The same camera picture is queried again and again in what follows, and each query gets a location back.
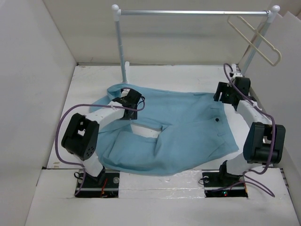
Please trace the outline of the light blue trousers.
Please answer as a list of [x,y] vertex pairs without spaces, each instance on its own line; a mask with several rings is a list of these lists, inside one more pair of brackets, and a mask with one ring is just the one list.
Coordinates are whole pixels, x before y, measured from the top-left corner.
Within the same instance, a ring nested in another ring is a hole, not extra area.
[[174,92],[133,86],[145,97],[134,124],[158,129],[157,138],[133,132],[132,122],[116,120],[98,134],[99,162],[110,169],[168,176],[236,152],[224,105],[213,93]]

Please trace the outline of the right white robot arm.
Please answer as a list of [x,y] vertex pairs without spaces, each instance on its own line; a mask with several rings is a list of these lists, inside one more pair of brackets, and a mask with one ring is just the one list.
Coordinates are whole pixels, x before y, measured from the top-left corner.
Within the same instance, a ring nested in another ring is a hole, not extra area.
[[282,159],[286,129],[259,108],[248,95],[250,87],[249,78],[235,77],[229,83],[219,82],[214,94],[214,101],[232,105],[249,127],[243,152],[219,167],[217,180],[224,186],[237,182],[243,172],[258,164],[278,164]]

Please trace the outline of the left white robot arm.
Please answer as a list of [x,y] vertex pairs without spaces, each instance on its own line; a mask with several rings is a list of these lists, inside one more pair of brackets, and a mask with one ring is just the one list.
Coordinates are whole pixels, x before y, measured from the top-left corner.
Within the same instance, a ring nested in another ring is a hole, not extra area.
[[145,105],[145,97],[138,91],[125,88],[121,96],[114,98],[107,105],[95,105],[98,110],[82,115],[74,114],[63,135],[61,146],[80,160],[84,170],[81,180],[88,176],[93,186],[101,186],[105,180],[105,167],[99,162],[96,153],[98,134],[101,129],[117,120],[136,120],[137,113]]

